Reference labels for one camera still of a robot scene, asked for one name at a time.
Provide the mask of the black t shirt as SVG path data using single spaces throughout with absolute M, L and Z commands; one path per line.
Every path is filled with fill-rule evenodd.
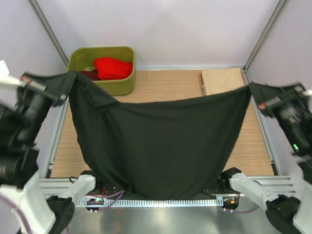
M 125 103 L 82 74 L 69 95 L 83 159 L 104 182 L 152 200 L 212 186 L 237 141 L 251 92 Z

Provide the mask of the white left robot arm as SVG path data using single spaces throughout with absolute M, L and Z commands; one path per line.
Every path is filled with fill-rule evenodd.
M 98 195 L 103 183 L 92 175 L 80 175 L 60 195 L 45 198 L 39 182 L 36 137 L 50 108 L 65 103 L 76 72 L 51 77 L 23 74 L 12 77 L 0 63 L 0 84 L 13 87 L 15 109 L 0 107 L 0 198 L 14 210 L 22 234 L 60 234 L 71 222 L 75 205 L 89 192 Z

